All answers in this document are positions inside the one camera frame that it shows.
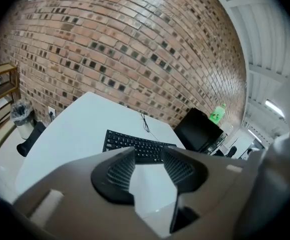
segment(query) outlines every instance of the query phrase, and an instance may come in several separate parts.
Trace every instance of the white ceiling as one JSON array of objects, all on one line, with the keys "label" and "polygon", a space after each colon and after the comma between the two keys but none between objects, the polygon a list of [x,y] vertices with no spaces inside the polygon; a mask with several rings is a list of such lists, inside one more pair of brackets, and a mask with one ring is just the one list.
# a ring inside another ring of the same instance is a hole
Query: white ceiling
[{"label": "white ceiling", "polygon": [[290,74],[290,20],[276,0],[219,0],[241,42],[247,72],[243,127],[265,145],[288,125],[265,106]]}]

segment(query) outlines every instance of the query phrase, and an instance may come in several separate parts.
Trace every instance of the black keyboard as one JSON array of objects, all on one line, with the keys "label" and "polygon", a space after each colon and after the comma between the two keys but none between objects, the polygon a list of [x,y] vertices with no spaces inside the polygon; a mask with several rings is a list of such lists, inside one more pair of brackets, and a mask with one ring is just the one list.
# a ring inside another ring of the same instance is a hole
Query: black keyboard
[{"label": "black keyboard", "polygon": [[163,163],[163,159],[160,154],[164,146],[176,145],[132,137],[112,130],[107,130],[103,152],[125,147],[135,147],[136,164],[161,164]]}]

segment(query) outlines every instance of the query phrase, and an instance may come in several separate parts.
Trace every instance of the office chair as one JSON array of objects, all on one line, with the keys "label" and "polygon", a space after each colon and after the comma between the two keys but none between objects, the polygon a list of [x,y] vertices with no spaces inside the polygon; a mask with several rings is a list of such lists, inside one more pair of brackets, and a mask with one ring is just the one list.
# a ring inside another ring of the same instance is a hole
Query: office chair
[{"label": "office chair", "polygon": [[228,154],[226,155],[228,158],[232,157],[233,155],[235,155],[237,151],[237,148],[235,146],[232,146],[228,152]]}]

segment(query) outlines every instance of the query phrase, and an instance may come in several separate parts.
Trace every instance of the plastic bag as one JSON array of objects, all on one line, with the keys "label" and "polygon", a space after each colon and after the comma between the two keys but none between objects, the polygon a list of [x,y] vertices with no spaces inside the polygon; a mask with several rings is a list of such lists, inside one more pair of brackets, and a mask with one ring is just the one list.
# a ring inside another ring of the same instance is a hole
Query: plastic bag
[{"label": "plastic bag", "polygon": [[17,126],[22,126],[32,120],[31,112],[33,111],[31,103],[25,99],[20,99],[12,104],[10,119]]}]

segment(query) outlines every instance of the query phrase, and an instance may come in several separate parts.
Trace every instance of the black monitor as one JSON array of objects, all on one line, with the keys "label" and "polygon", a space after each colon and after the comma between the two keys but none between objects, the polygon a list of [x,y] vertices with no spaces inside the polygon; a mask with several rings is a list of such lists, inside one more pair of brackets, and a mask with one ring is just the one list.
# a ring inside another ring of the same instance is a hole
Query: black monitor
[{"label": "black monitor", "polygon": [[223,133],[202,111],[192,108],[175,128],[187,150],[205,152]]}]

